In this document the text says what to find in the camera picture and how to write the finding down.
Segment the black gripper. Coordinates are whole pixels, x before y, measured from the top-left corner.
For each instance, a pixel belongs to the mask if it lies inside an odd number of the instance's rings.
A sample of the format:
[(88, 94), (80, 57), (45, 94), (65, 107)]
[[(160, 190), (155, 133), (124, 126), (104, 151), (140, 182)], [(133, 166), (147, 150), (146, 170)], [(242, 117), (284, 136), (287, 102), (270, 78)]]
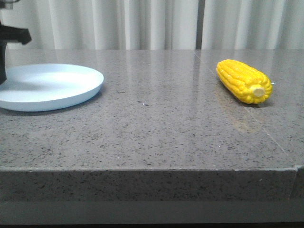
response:
[(31, 35), (27, 28), (16, 28), (0, 25), (0, 84), (7, 80), (5, 67), (5, 53), (7, 43), (21, 43), (26, 45), (31, 41)]

